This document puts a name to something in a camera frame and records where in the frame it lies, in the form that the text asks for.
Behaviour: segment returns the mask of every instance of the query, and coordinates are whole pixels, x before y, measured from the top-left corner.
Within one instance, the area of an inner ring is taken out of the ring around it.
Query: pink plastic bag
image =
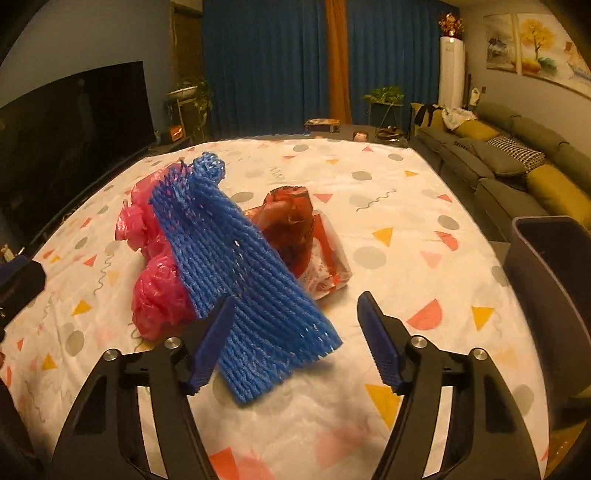
[[[161,168],[140,180],[131,191],[131,204],[124,200],[115,226],[115,240],[127,240],[133,251],[140,249],[148,260],[134,285],[131,305],[135,326],[148,340],[162,338],[174,326],[196,318],[170,244],[149,203],[154,187],[169,169],[179,166]]]
[[[148,261],[134,285],[131,309],[139,334],[148,340],[157,340],[172,326],[196,318],[171,255],[159,254]]]

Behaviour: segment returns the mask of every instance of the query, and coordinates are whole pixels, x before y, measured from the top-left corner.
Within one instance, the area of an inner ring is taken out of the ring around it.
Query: pink triangle
[[[315,193],[314,196],[319,199],[323,203],[328,203],[328,201],[332,198],[332,193]]]
[[[441,261],[440,254],[434,254],[432,252],[421,251],[421,255],[425,259],[425,262],[427,262],[427,265],[429,265],[429,267],[431,267],[432,269],[437,268],[437,266],[439,265],[439,262]]]
[[[324,470],[351,455],[369,437],[369,430],[345,422],[318,436],[316,461]]]
[[[460,244],[458,243],[456,237],[454,237],[450,233],[445,232],[435,232],[437,236],[441,239],[441,241],[449,247],[449,250],[455,252]]]
[[[88,265],[89,267],[94,266],[96,260],[96,255],[94,257],[90,257],[88,260],[84,262],[84,265]]]
[[[417,330],[433,330],[441,324],[443,312],[437,299],[427,303],[407,323]]]
[[[255,456],[236,457],[236,467],[240,474],[240,480],[275,480],[275,475],[269,467]]]

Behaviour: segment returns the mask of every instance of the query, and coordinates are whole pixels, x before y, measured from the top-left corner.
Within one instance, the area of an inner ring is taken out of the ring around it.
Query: blue curtain
[[[400,85],[405,95],[402,127],[410,103],[436,103],[442,13],[456,7],[437,0],[348,0],[349,91],[356,124],[367,124],[362,96],[374,88]]]
[[[324,0],[205,0],[218,138],[303,132],[329,111]]]

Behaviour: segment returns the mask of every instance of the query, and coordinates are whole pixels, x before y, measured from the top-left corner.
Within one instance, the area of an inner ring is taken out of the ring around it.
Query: metal screw
[[[103,353],[103,358],[108,362],[115,360],[119,356],[119,351],[116,348],[109,348]]]
[[[415,348],[425,348],[427,346],[427,339],[421,336],[411,338],[410,343]]]
[[[488,353],[486,353],[482,348],[476,348],[472,354],[476,360],[486,360],[488,358]]]
[[[174,350],[181,346],[181,339],[179,337],[170,337],[164,341],[164,346],[169,350]]]

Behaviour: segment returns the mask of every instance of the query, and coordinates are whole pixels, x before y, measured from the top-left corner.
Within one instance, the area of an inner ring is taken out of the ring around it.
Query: squiggly line pattern
[[[391,193],[396,193],[396,190],[389,190],[386,192],[386,196],[385,197],[377,197],[375,200],[372,200],[371,202],[369,202],[365,207],[359,207],[355,210],[355,212],[358,212],[360,210],[365,210],[367,208],[369,208],[371,206],[371,204],[373,203],[378,203],[380,200],[385,200],[388,197],[390,197]]]
[[[103,268],[100,269],[100,272],[102,273],[102,275],[99,278],[99,284],[100,287],[96,287],[94,292],[92,292],[92,294],[96,297],[96,292],[98,292],[101,288],[103,288],[105,286],[105,284],[103,283],[103,279],[107,276],[107,272],[106,269],[109,268],[112,264],[111,264],[111,259],[114,257],[114,254],[109,254],[107,255],[107,258],[105,258],[105,263],[103,264]]]
[[[29,392],[29,395],[31,397],[31,403],[33,404],[33,407],[35,408],[35,410],[37,410],[37,412],[39,413],[39,420],[41,420],[41,423],[45,423],[45,418],[43,417],[43,414],[41,413],[41,409],[39,407],[37,407],[37,404],[35,403],[35,397],[33,396],[33,392],[31,391],[31,387],[29,386],[29,383],[24,380],[25,382],[25,386],[27,388],[27,391]]]

